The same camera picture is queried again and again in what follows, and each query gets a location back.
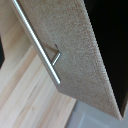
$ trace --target wood grain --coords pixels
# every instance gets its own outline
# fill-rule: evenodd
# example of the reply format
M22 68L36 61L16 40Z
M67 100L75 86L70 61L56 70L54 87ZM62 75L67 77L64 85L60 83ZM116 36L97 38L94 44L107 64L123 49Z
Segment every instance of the wood grain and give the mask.
M52 48L58 46L61 53L55 65L61 79L59 86L55 83L58 91L121 120L84 1L18 2L40 42ZM47 53L52 59L53 53Z
M5 62L0 70L1 128L64 128L76 100L60 94L8 1L0 1Z

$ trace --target metal rod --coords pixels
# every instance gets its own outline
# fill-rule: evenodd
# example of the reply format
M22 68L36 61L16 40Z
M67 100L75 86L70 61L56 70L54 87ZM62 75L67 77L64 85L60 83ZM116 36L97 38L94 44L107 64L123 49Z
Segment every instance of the metal rod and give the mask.
M44 62L46 63L47 67L49 68L49 70L51 71L51 74L53 75L53 77L55 78L57 84L60 84L60 79L53 67L53 65L55 64L56 61L54 61L54 63L52 64L51 61L49 60L49 57L47 56L47 53L45 52L45 49L44 47L42 46L42 44L39 42L38 38L36 37L36 34L34 33L31 25L29 24L29 21L27 20L27 18L25 17L25 14L23 13L23 10L21 9L19 3L17 2L17 0L12 0L15 7L17 8L24 24L26 25L29 33L31 34L34 42L35 42L35 45L37 46L38 50L40 51L43 59L44 59Z
M60 52L57 52L57 54L54 56L53 60L52 60L52 65L54 66L57 62L57 60L60 57Z

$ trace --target light wood surface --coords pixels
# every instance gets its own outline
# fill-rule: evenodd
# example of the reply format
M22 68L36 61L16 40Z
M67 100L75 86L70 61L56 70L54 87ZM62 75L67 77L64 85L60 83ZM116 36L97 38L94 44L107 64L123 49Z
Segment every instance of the light wood surface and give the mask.
M84 1L18 2L40 42L52 48L56 44L61 53L55 65L61 79L59 86L55 82L57 90L121 120Z
M0 1L5 62L0 70L0 128L64 128L76 100L60 94L8 1Z

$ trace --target dark gap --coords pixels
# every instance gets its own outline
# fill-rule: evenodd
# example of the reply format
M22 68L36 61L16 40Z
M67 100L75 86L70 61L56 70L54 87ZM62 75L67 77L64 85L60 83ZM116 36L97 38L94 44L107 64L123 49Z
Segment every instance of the dark gap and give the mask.
M85 0L85 6L121 111L128 90L128 2Z
M0 38L0 68L2 67L3 62L4 62L4 50L3 50L2 41Z

